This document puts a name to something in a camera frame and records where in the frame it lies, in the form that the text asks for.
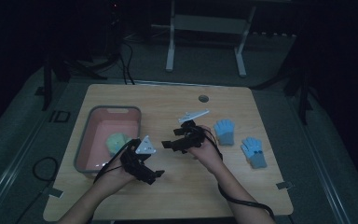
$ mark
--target green object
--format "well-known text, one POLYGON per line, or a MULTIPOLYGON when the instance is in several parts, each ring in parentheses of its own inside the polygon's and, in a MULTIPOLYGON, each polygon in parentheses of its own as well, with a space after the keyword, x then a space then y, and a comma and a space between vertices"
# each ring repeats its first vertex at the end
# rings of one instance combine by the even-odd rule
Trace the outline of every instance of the green object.
POLYGON ((113 157, 131 138, 124 133, 113 133, 106 140, 106 146, 110 156, 113 157))

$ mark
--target white plastic piece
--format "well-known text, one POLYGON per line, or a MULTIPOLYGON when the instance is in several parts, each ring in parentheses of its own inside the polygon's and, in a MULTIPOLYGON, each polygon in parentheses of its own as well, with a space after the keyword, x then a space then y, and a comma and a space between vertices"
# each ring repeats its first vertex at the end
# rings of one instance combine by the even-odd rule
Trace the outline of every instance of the white plastic piece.
POLYGON ((183 123, 183 122, 186 122, 186 121, 189 121, 192 119, 196 119, 196 118, 201 117, 202 115, 206 115, 208 113, 209 113, 209 109, 205 109, 205 110, 198 111, 198 112, 191 112, 191 113, 186 112, 186 114, 181 119, 179 119, 179 122, 183 123))
POLYGON ((156 153, 155 148, 149 140, 149 135, 145 136, 144 140, 135 150, 136 154, 154 154, 156 153))

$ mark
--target person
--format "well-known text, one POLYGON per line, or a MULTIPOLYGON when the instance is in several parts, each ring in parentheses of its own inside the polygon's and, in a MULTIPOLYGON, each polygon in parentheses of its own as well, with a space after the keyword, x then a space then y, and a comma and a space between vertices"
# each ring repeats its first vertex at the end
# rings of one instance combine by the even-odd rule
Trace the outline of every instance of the person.
MULTIPOLYGON (((205 133, 210 138, 210 128, 206 126, 200 127, 207 130, 205 133)), ((256 203, 256 200, 252 197, 252 195, 240 184, 237 178, 225 166, 210 141, 205 140, 201 147, 191 147, 187 151, 195 156, 195 158, 198 159, 212 175, 214 175, 220 188, 227 195, 229 195, 229 197, 256 203)), ((120 155, 109 165, 108 169, 121 166, 119 157, 120 155)), ((58 223, 86 223, 90 217, 92 217, 98 205, 105 198, 115 194, 134 179, 135 177, 124 171, 124 168, 122 167, 105 173, 60 218, 58 223)), ((227 201, 227 203, 235 219, 240 224, 274 223, 274 220, 264 209, 232 203, 229 201, 227 201)))

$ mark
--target wooden table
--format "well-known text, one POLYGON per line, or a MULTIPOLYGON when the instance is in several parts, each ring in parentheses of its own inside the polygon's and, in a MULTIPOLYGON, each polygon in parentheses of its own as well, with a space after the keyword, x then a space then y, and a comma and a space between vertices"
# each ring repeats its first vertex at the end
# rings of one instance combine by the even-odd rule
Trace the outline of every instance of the wooden table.
POLYGON ((63 191, 60 199, 50 197, 44 212, 47 221, 58 220, 92 185, 92 179, 77 172, 74 158, 91 109, 96 105, 134 105, 142 111, 141 138, 149 135, 158 151, 145 165, 151 170, 165 170, 149 186, 133 181, 107 198, 96 210, 94 219, 160 219, 194 217, 232 217, 226 200, 220 195, 214 177, 192 156, 164 149, 161 141, 176 140, 173 129, 185 112, 209 109, 195 119, 212 128, 219 119, 235 123, 235 145, 220 147, 224 162, 239 181, 276 215, 289 215, 293 206, 283 182, 269 139, 252 92, 247 88, 203 86, 91 85, 81 106, 75 128, 62 159, 54 184, 63 191), (199 101, 200 95, 209 102, 199 101), (241 151, 241 139, 252 136, 262 140, 268 168, 252 169, 241 151))

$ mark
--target blue glove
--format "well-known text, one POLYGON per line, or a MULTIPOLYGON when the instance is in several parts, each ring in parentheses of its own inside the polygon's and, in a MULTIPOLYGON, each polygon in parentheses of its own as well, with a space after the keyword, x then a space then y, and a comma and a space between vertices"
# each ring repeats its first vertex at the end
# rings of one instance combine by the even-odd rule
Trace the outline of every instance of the blue glove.
POLYGON ((242 143, 241 149, 246 156, 246 160, 251 163, 254 169, 267 167, 260 140, 247 137, 242 140, 242 143))
POLYGON ((220 119, 213 126, 221 146, 234 145, 234 123, 229 119, 220 119))

